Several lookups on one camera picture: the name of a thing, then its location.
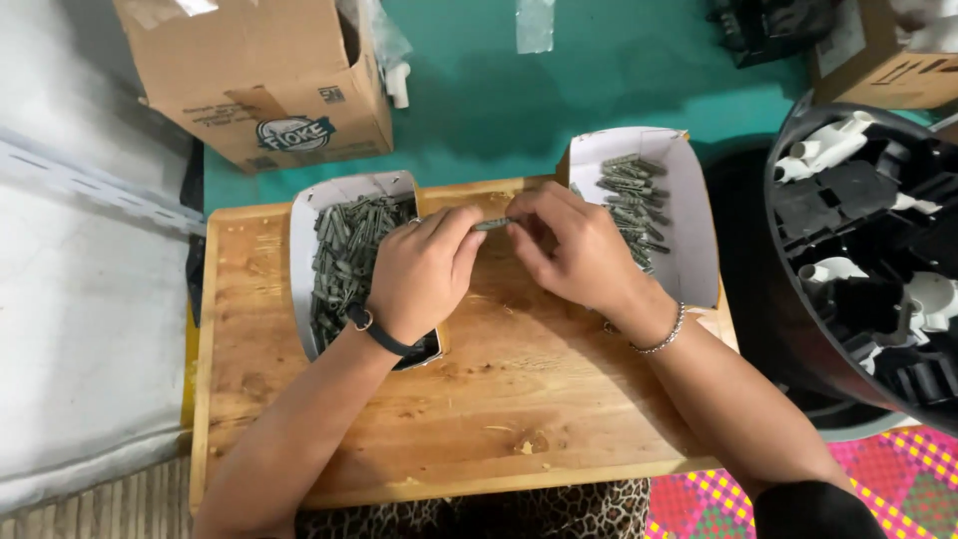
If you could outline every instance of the forearm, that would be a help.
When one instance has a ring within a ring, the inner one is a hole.
[[[286,535],[297,507],[398,358],[350,324],[239,439],[196,536]]]
[[[671,329],[677,307],[661,295],[656,311],[667,313],[662,319]],[[634,341],[668,335],[669,329],[650,329],[644,316],[626,316],[616,325]],[[686,319],[677,338],[646,359],[693,432],[753,498],[768,486],[801,480],[851,488],[808,418],[697,322]]]

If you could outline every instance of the leopard print pants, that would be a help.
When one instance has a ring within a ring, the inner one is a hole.
[[[650,482],[621,480],[301,512],[296,537],[642,539]]]

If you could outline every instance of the silver chain bracelet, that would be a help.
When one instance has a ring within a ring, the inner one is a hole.
[[[672,332],[669,333],[668,337],[665,337],[665,340],[654,345],[652,348],[639,348],[638,346],[636,346],[635,344],[632,344],[631,342],[628,345],[632,347],[632,350],[635,350],[636,352],[640,354],[653,354],[655,352],[658,352],[662,348],[665,348],[666,346],[668,346],[670,342],[672,342],[673,340],[675,340],[676,337],[678,337],[678,330],[682,329],[682,322],[684,321],[685,321],[685,303],[682,303],[681,301],[679,301],[678,302],[678,319],[675,321],[675,327],[672,328]]]

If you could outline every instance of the hand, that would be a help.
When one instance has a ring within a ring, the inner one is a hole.
[[[657,335],[659,326],[669,334],[675,302],[632,261],[605,208],[550,181],[517,195],[506,215],[518,219],[507,230],[515,255],[539,286],[599,311],[616,325],[639,316],[649,326],[650,339],[664,337]]]
[[[470,230],[482,218],[476,205],[446,207],[382,240],[366,308],[393,339],[412,345],[463,300],[486,239]]]

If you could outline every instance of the wooden board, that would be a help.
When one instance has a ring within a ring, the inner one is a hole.
[[[421,211],[509,199],[550,176],[419,191]],[[217,211],[203,297],[191,506],[243,428],[308,366],[288,283],[289,204]],[[310,491],[331,507],[620,480],[716,467],[603,319],[538,287],[493,231],[448,321],[451,352],[392,373]],[[735,345],[724,297],[699,319]]]

